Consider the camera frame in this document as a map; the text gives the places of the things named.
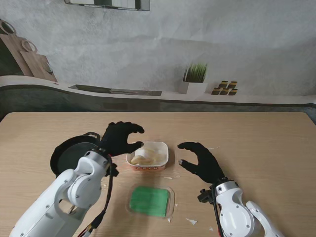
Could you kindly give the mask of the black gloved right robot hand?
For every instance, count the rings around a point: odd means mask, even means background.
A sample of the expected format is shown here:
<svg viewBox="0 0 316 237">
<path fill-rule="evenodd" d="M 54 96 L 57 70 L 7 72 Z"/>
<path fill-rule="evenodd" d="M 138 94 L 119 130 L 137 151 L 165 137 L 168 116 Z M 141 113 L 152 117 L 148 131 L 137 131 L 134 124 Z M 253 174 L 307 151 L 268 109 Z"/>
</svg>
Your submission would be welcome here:
<svg viewBox="0 0 316 237">
<path fill-rule="evenodd" d="M 197 156 L 198 164 L 192 164 L 184 159 L 179 160 L 179 164 L 204 182 L 214 184 L 225 178 L 215 156 L 201 143 L 184 142 L 179 144 L 178 148 L 189 150 Z"/>
</svg>

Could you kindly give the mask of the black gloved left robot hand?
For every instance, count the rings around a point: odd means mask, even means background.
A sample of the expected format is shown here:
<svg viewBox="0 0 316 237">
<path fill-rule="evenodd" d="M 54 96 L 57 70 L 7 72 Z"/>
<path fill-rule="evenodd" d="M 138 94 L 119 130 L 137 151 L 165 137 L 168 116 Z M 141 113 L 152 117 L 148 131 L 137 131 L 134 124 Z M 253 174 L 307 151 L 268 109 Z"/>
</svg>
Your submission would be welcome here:
<svg viewBox="0 0 316 237">
<path fill-rule="evenodd" d="M 98 148 L 105 150 L 104 154 L 112 157 L 133 153 L 135 150 L 141 148 L 144 143 L 137 141 L 129 144 L 127 141 L 129 135 L 132 133 L 143 134 L 144 132 L 143 127 L 135 123 L 122 121 L 117 123 L 111 122 L 109 123 Z"/>
</svg>

